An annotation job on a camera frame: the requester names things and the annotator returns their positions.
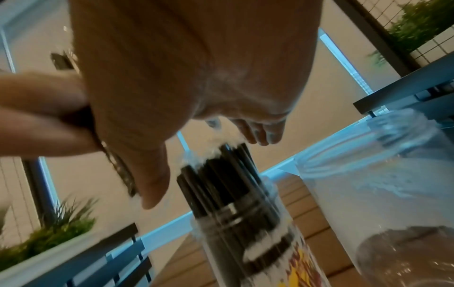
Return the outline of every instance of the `wooden deck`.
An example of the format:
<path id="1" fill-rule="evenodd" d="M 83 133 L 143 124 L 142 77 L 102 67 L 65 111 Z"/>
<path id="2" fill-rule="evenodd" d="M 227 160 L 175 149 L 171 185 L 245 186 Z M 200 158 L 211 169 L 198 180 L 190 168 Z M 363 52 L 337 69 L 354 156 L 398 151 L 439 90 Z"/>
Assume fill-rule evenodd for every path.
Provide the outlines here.
<path id="1" fill-rule="evenodd" d="M 277 185 L 282 201 L 332 287 L 370 287 L 353 267 L 302 180 L 289 175 Z M 218 284 L 200 244 L 189 235 L 152 286 L 217 287 Z"/>

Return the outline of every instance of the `green plant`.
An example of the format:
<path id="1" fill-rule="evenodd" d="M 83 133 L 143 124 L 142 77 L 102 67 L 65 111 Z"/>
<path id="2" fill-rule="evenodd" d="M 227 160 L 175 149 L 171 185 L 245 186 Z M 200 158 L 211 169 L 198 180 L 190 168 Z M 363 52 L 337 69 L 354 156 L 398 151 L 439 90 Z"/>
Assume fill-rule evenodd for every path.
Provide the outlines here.
<path id="1" fill-rule="evenodd" d="M 404 14 L 388 29 L 388 33 L 396 47 L 406 54 L 454 25 L 454 0 L 420 0 L 400 7 Z M 369 57 L 377 65 L 384 62 L 378 51 Z"/>
<path id="2" fill-rule="evenodd" d="M 91 217 L 96 202 L 95 199 L 89 199 L 84 204 L 64 200 L 57 207 L 57 216 L 51 226 L 34 231 L 21 244 L 0 248 L 0 271 L 90 231 L 96 221 Z"/>

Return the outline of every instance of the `jar mouth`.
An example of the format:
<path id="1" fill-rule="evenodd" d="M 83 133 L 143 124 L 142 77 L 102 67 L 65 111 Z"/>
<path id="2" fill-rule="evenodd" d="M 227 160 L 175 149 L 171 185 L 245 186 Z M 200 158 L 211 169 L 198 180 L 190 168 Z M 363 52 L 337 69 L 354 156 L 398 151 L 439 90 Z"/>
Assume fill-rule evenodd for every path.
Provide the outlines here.
<path id="1" fill-rule="evenodd" d="M 302 179 L 343 174 L 405 154 L 437 132 L 422 113 L 399 110 L 347 127 L 301 152 L 295 162 Z"/>

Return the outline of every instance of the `hand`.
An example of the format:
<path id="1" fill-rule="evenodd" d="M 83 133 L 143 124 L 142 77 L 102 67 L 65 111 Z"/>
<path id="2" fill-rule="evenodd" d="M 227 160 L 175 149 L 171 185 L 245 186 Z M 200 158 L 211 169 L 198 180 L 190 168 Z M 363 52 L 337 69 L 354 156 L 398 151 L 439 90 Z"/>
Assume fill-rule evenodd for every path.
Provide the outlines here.
<path id="1" fill-rule="evenodd" d="M 145 208 L 170 178 L 165 140 L 229 118 L 249 142 L 282 138 L 314 57 L 321 0 L 70 0 L 97 133 Z"/>
<path id="2" fill-rule="evenodd" d="M 89 130 L 60 120 L 88 105 L 77 74 L 2 74 L 0 91 L 0 156 L 69 156 L 98 150 Z"/>

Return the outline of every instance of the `yellow and red graphic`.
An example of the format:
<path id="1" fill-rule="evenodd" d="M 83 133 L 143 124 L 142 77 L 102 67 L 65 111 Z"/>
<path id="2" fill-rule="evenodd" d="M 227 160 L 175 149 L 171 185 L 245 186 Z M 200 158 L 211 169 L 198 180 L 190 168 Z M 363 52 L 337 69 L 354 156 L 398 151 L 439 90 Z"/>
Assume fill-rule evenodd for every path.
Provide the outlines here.
<path id="1" fill-rule="evenodd" d="M 306 244 L 301 240 L 293 246 L 292 257 L 288 261 L 287 272 L 288 285 L 282 280 L 278 287 L 322 287 L 322 277 L 312 261 Z"/>

